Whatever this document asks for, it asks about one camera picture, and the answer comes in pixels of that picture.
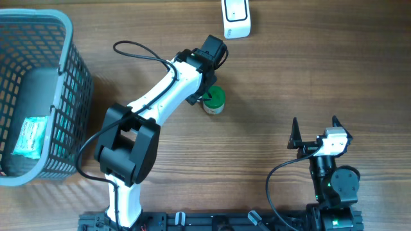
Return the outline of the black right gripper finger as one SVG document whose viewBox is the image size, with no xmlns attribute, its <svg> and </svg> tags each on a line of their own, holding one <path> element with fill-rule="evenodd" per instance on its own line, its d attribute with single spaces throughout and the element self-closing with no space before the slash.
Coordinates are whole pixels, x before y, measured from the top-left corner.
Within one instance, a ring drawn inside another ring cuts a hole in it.
<svg viewBox="0 0 411 231">
<path fill-rule="evenodd" d="M 302 137 L 299 129 L 298 120 L 296 117 L 292 121 L 292 130 L 288 144 L 302 144 Z"/>
<path fill-rule="evenodd" d="M 344 126 L 341 124 L 341 122 L 338 120 L 337 116 L 332 117 L 332 125 L 333 127 L 341 127 L 344 129 L 344 131 L 347 134 L 347 139 L 348 140 L 353 140 L 353 136 L 344 128 Z"/>
</svg>

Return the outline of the green lid jar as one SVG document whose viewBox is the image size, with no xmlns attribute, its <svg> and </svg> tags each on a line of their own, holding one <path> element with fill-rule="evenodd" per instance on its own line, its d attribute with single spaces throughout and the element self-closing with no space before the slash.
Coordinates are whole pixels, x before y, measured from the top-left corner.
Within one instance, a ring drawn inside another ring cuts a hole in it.
<svg viewBox="0 0 411 231">
<path fill-rule="evenodd" d="M 211 115 L 220 114 L 225 106 L 225 92 L 219 86 L 212 86 L 202 96 L 203 109 Z"/>
</svg>

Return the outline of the green white package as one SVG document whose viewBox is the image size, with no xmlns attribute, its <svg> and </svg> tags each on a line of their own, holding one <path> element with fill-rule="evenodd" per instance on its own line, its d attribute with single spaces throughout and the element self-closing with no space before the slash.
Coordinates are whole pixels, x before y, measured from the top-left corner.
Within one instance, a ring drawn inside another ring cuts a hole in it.
<svg viewBox="0 0 411 231">
<path fill-rule="evenodd" d="M 26 158 L 38 160 L 42 153 L 48 116 L 26 117 L 12 151 L 12 155 L 22 155 Z"/>
</svg>

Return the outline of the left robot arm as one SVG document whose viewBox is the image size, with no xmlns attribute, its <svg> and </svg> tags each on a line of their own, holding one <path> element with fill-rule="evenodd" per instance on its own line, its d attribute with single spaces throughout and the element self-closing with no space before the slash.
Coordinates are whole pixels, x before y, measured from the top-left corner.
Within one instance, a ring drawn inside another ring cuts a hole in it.
<svg viewBox="0 0 411 231">
<path fill-rule="evenodd" d="M 164 60 L 166 76 L 144 96 L 107 109 L 94 152 L 110 189 L 103 223 L 107 230 L 132 230 L 137 225 L 143 214 L 141 182 L 157 158 L 161 126 L 182 102 L 194 105 L 215 98 L 215 71 L 228 54 L 223 40 L 209 35 L 202 47 Z"/>
</svg>

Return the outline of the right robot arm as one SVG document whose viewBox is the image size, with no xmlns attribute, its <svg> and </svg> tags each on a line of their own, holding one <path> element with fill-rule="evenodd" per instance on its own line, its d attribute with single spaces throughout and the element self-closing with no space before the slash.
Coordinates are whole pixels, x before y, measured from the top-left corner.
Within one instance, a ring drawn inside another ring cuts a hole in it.
<svg viewBox="0 0 411 231">
<path fill-rule="evenodd" d="M 288 149 L 297 149 L 297 160 L 310 161 L 316 203 L 306 206 L 305 230 L 363 230 L 362 213 L 352 208 L 358 202 L 360 172 L 352 166 L 337 166 L 336 159 L 347 152 L 352 135 L 334 115 L 332 126 L 315 141 L 304 142 L 293 118 Z"/>
</svg>

